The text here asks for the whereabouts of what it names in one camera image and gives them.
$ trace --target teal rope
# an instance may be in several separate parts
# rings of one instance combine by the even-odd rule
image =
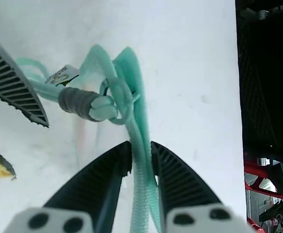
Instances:
[[[44,75],[44,79],[48,77],[46,68],[35,60],[18,59],[18,64],[20,66],[34,66],[41,71]],[[36,90],[38,89],[39,95],[46,99],[56,101],[56,98],[54,98],[52,93],[48,93],[49,88],[45,86],[47,84],[41,83],[43,78],[31,71],[24,70],[24,73],[34,79],[31,83]],[[116,98],[114,98],[117,108],[121,112],[121,119],[116,118],[117,108],[114,106],[113,99],[105,96],[108,88],[111,89],[113,96],[116,96]],[[125,124],[131,140],[134,171],[134,200],[130,233],[148,232],[149,205],[154,224],[157,231],[160,233],[161,226],[158,208],[158,189],[150,159],[151,150],[150,147],[145,147],[140,130],[133,117],[133,103],[139,98],[139,94],[134,93],[132,95],[126,82],[116,77],[107,78],[101,83],[100,94],[101,96],[93,102],[94,107],[89,112],[91,117],[97,120],[108,119],[117,125]]]

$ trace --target white table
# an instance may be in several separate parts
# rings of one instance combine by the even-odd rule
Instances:
[[[112,58],[132,47],[151,139],[179,155],[245,218],[234,0],[0,0],[0,42],[14,58],[40,60],[51,72],[79,67],[95,43]],[[18,174],[15,182],[0,180],[0,232],[16,212],[41,206],[77,171],[73,118],[42,103],[50,129],[0,102],[0,153]],[[131,195],[127,188],[121,193],[114,232],[128,232],[129,223],[119,222],[130,215]]]

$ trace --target gray tape wrap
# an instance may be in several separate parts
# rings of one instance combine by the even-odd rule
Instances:
[[[98,96],[99,94],[93,91],[83,91],[73,87],[66,87],[59,93],[58,103],[65,112],[75,113],[83,119],[99,122],[91,118],[88,113],[91,103]]]

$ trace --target red metal part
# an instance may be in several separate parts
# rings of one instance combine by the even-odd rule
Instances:
[[[247,223],[251,225],[252,228],[256,230],[258,233],[266,233],[260,226],[258,226],[255,221],[253,221],[251,218],[247,218]]]
[[[254,191],[257,193],[262,193],[262,194],[265,194],[271,197],[283,199],[283,195],[280,193],[272,192],[272,191],[260,188],[260,184],[262,183],[262,181],[264,179],[268,179],[268,172],[264,166],[259,166],[257,164],[254,164],[252,162],[245,160],[244,167],[245,167],[246,173],[258,176],[256,181],[252,185],[247,184],[247,182],[245,181],[245,188],[247,190]]]

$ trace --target tag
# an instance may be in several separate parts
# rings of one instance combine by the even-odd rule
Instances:
[[[79,70],[71,65],[65,65],[61,70],[50,76],[45,83],[57,86],[62,84],[66,86],[71,80],[79,76]]]

